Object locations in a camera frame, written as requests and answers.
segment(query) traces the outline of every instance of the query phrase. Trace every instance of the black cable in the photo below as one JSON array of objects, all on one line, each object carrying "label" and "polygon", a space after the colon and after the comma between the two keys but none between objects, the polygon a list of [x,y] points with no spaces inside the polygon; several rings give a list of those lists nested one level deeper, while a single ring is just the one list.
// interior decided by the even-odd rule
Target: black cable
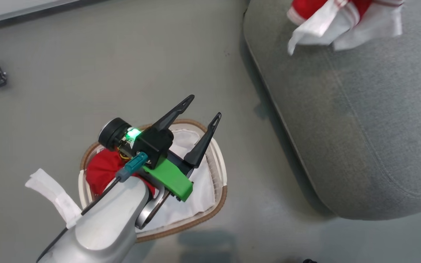
[{"label": "black cable", "polygon": [[[99,196],[99,198],[95,201],[93,201],[92,203],[90,203],[90,205],[88,205],[81,213],[80,215],[85,215],[90,209],[93,208],[94,205],[96,205],[98,203],[98,201],[100,201],[108,192],[110,192],[110,190],[120,181],[120,178],[116,178],[115,181],[113,181],[113,183],[107,187],[107,189],[105,189],[103,191],[103,193]],[[43,250],[43,252],[40,254],[40,256],[38,257],[36,263],[38,263],[38,261],[40,261],[40,259],[43,258],[43,256],[45,256],[45,254],[48,252],[48,250],[50,250],[56,242],[58,242],[58,240],[60,240],[60,238],[67,232],[67,228],[64,228],[63,231],[61,231],[61,233],[50,243],[50,245],[48,245],[48,247],[45,248],[45,250]]]}]

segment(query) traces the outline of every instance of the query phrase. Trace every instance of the gray sofa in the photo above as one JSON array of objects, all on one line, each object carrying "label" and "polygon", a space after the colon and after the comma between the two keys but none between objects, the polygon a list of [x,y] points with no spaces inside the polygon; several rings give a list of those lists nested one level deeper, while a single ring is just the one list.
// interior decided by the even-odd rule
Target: gray sofa
[{"label": "gray sofa", "polygon": [[252,0],[244,36],[322,202],[344,218],[421,211],[421,1],[404,35],[353,50],[298,46],[289,0]]}]

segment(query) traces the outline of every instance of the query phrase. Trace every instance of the green light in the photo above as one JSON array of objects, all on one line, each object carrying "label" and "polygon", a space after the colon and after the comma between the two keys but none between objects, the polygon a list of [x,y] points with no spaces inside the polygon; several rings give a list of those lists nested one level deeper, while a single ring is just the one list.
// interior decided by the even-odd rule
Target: green light
[{"label": "green light", "polygon": [[141,131],[134,128],[134,129],[128,131],[128,133],[126,133],[126,138],[130,138],[132,140],[135,140],[137,135],[140,135],[140,134],[141,134]]}]

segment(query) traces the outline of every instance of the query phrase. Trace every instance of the robotic arm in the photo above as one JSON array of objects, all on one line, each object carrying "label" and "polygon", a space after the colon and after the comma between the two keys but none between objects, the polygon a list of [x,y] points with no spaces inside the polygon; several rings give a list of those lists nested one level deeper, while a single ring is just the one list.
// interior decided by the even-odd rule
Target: robotic arm
[{"label": "robotic arm", "polygon": [[[187,200],[193,190],[189,177],[199,167],[221,118],[217,113],[195,147],[183,159],[177,156],[169,149],[174,139],[169,127],[193,99],[194,95],[188,96],[142,132],[121,118],[103,127],[99,143],[130,161],[103,194],[85,208],[76,225],[65,228],[37,262],[121,262],[136,242],[135,227],[144,228],[170,195]],[[153,197],[141,179],[131,176],[134,172],[159,193]]]}]

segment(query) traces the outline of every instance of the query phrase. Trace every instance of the crumpled red garment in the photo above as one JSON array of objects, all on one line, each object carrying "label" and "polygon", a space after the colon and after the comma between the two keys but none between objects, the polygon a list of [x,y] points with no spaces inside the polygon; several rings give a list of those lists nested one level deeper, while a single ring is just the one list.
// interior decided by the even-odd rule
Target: crumpled red garment
[{"label": "crumpled red garment", "polygon": [[[115,178],[115,173],[124,166],[125,162],[117,152],[103,149],[97,153],[87,165],[86,181],[90,189],[96,195],[101,195],[107,185]],[[149,188],[152,196],[155,195],[155,187],[134,173],[132,176],[140,178]]]}]

